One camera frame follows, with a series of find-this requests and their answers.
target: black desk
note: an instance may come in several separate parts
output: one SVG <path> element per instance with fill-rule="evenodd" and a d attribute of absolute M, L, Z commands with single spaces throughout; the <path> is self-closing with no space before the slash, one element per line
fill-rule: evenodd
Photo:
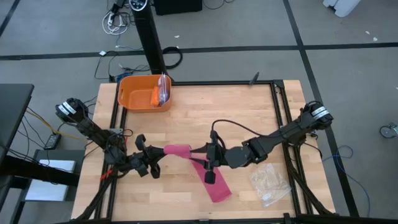
<path fill-rule="evenodd" d="M 78 185 L 80 176 L 77 174 L 40 166 L 37 163 L 7 155 L 8 148 L 29 104 L 33 88 L 31 84 L 0 84 L 0 210 L 9 189 L 11 187 L 26 189 L 29 179 L 74 187 Z"/>
<path fill-rule="evenodd" d="M 34 86 L 31 84 L 0 84 L 0 145 L 10 147 L 24 116 Z M 0 147 L 0 164 L 7 149 Z M 12 185 L 13 176 L 0 176 L 0 209 Z M 18 188 L 24 185 L 18 181 Z"/>

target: device box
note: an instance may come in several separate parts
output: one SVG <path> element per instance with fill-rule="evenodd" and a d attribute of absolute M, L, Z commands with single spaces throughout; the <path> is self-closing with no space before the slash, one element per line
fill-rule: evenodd
<path fill-rule="evenodd" d="M 154 4 L 159 16 L 202 10 L 201 0 L 154 0 Z"/>

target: pink cloth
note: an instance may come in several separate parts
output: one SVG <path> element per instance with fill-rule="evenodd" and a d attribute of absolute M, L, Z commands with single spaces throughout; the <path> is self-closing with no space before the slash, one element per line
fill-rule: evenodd
<path fill-rule="evenodd" d="M 189 159 L 191 157 L 190 150 L 191 147 L 189 145 L 168 145 L 164 147 L 165 154 L 176 155 L 185 159 Z M 213 172 L 216 174 L 215 184 L 207 184 L 205 183 L 205 168 L 203 168 L 203 166 L 198 162 L 191 161 L 191 163 L 197 171 L 199 178 L 205 186 L 212 202 L 222 202 L 232 195 L 231 190 L 229 189 L 228 185 L 226 185 L 223 175 L 217 167 L 213 169 Z"/>

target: orange plastic basket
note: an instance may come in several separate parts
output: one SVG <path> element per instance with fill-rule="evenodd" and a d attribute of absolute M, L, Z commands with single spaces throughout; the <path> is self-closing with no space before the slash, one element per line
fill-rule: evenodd
<path fill-rule="evenodd" d="M 172 82 L 167 75 L 166 81 L 168 89 L 170 90 L 169 100 L 159 107 L 150 105 L 152 90 L 157 86 L 160 76 L 161 75 L 139 75 L 123 78 L 119 86 L 119 104 L 137 113 L 164 112 L 169 110 L 172 105 Z"/>

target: yellow cable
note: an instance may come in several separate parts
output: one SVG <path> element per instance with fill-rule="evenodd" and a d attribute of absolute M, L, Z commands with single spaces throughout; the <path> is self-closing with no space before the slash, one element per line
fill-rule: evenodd
<path fill-rule="evenodd" d="M 82 142 L 84 142 L 84 143 L 87 143 L 87 140 L 84 140 L 84 139 L 81 139 L 81 138 L 78 138 L 78 137 L 75 137 L 75 136 L 71 136 L 71 135 L 69 135 L 69 134 L 65 134 L 65 133 L 62 133 L 62 132 L 60 132 L 60 131 L 58 131 L 58 130 L 56 130 L 56 129 L 53 129 L 53 127 L 51 127 L 51 125 L 49 125 L 48 122 L 46 122 L 44 119 L 42 119 L 41 117 L 37 116 L 36 114 L 34 114 L 34 113 L 30 112 L 30 111 L 26 111 L 26 113 L 29 113 L 30 115 L 32 115 L 32 116 L 34 116 L 35 118 L 39 119 L 41 122 L 44 123 L 44 125 L 46 125 L 47 127 L 49 127 L 53 132 L 55 132 L 55 133 L 57 133 L 57 134 L 60 134 L 60 135 L 62 135 L 62 136 L 68 137 L 68 138 L 73 138 L 73 139 L 82 141 Z"/>

